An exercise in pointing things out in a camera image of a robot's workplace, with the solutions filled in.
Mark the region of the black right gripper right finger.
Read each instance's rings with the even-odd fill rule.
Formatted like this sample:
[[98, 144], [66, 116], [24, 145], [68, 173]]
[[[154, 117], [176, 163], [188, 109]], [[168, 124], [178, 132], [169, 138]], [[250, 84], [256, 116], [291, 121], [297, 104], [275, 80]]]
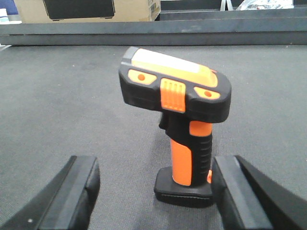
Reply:
[[217, 156], [212, 191], [226, 230], [305, 230], [307, 202], [241, 156]]

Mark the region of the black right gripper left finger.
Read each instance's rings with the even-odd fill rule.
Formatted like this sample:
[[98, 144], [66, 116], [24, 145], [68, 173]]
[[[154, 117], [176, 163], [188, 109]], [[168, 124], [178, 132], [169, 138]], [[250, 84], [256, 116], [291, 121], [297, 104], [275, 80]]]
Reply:
[[100, 189], [97, 157], [71, 156], [2, 230], [86, 230]]

